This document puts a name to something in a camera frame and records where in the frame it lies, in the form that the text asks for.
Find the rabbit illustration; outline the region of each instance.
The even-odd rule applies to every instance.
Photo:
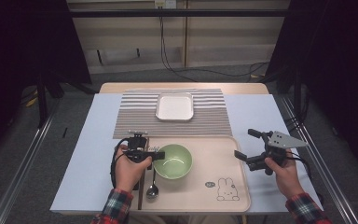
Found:
[[[220,178],[218,185],[217,201],[238,201],[240,199],[234,181],[231,178]]]

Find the metal rail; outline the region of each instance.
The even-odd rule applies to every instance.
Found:
[[[20,193],[22,184],[31,169],[31,166],[34,162],[34,158],[37,155],[37,152],[42,145],[43,140],[48,132],[52,118],[57,111],[58,105],[61,99],[56,100],[54,105],[51,108],[50,115],[46,120],[45,124],[36,131],[34,140],[31,145],[28,147],[27,153],[25,154],[24,159],[21,162],[17,173],[14,175],[13,179],[10,182],[10,185],[7,188],[4,196],[0,201],[0,224],[4,224],[7,220],[8,214],[10,213],[11,208],[13,207],[14,202],[17,199],[17,196]]]
[[[286,9],[71,9],[73,18],[101,17],[286,17]]]
[[[294,117],[295,112],[292,102],[287,97],[283,97],[282,102],[289,115]],[[324,185],[329,191],[345,223],[348,224],[358,223],[358,219],[351,208],[350,202],[348,201],[344,193],[341,191],[341,188],[338,186],[336,179],[330,173],[330,170],[328,169],[326,163],[324,162],[322,155],[319,153],[318,148],[316,147],[313,140],[311,139],[310,134],[308,133],[306,127],[304,125],[298,126],[298,123],[296,125],[298,127],[296,128],[296,130],[300,135],[301,139],[310,144],[307,147],[310,157],[313,163],[315,164],[315,167],[318,170],[318,173],[321,176]]]

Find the bowl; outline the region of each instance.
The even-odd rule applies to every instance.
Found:
[[[156,172],[167,179],[178,179],[187,175],[193,164],[193,158],[187,148],[170,144],[159,149],[165,152],[165,159],[154,161]]]

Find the grey striped mat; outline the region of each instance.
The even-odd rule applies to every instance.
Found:
[[[163,92],[193,95],[194,116],[190,121],[161,121],[156,117],[158,96]],[[220,89],[149,89],[123,93],[114,138],[128,137],[128,131],[149,135],[232,135],[227,108]]]

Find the hand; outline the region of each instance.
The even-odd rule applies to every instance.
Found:
[[[127,146],[121,145],[117,150],[116,158],[123,154],[122,149],[127,149]],[[132,192],[133,187],[138,183],[139,179],[150,164],[152,158],[147,157],[144,161],[136,163],[131,161],[128,157],[122,156],[116,163],[116,188]]]
[[[279,166],[272,158],[265,158],[266,165],[275,172],[279,191],[287,198],[304,193],[297,176],[296,161],[286,160],[282,167]]]

